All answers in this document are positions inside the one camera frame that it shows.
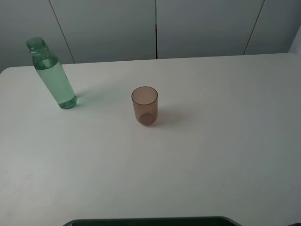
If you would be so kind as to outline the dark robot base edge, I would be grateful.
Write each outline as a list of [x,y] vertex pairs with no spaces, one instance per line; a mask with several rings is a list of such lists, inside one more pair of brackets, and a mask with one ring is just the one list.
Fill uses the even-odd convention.
[[238,226],[226,217],[77,219],[66,226]]

